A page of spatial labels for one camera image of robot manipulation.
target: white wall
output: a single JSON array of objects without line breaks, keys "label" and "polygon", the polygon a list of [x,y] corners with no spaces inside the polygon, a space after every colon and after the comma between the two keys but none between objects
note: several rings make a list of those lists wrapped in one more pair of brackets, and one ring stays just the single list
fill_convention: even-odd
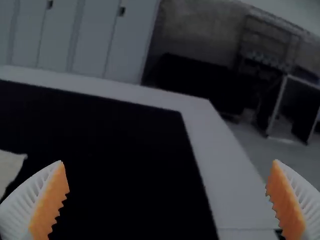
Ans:
[{"label": "white wall", "polygon": [[240,0],[320,36],[319,0]]}]

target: black table top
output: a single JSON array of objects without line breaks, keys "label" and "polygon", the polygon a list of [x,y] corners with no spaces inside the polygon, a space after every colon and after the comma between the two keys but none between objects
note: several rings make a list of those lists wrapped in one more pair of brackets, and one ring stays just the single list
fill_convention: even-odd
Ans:
[{"label": "black table top", "polygon": [[65,165],[50,239],[218,239],[179,112],[0,81],[0,115],[0,149],[28,154],[3,198]]}]

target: cabinet door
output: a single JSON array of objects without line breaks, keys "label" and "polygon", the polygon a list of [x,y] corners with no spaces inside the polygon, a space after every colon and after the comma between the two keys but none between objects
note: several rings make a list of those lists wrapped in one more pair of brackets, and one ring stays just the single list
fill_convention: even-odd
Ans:
[{"label": "cabinet door", "polygon": [[72,71],[103,77],[120,0],[86,0]]},{"label": "cabinet door", "polygon": [[12,50],[12,64],[35,67],[41,40],[46,0],[20,0]]},{"label": "cabinet door", "polygon": [[0,0],[0,64],[7,64],[15,1]]},{"label": "cabinet door", "polygon": [[116,21],[105,77],[138,84],[158,11],[159,0],[122,0],[123,16]]},{"label": "cabinet door", "polygon": [[53,0],[45,15],[38,67],[64,72],[78,0]]}]

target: cabinet handle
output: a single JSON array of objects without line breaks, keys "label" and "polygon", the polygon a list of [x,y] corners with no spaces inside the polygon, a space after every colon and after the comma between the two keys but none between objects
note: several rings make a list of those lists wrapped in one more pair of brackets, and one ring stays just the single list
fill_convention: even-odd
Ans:
[{"label": "cabinet handle", "polygon": [[50,10],[54,6],[54,0],[49,0],[46,5],[46,9]]},{"label": "cabinet handle", "polygon": [[124,6],[121,6],[120,8],[119,8],[119,17],[124,17],[125,16],[125,14],[126,14],[126,7],[124,7]]}]

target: gray floor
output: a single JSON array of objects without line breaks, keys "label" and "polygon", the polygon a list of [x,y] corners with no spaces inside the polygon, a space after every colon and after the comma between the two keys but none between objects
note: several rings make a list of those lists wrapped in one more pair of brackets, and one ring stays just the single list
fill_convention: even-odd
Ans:
[{"label": "gray floor", "polygon": [[266,182],[274,159],[294,169],[320,191],[320,134],[314,134],[306,146],[298,141],[290,143],[266,139],[250,124],[226,122],[251,162]]}]

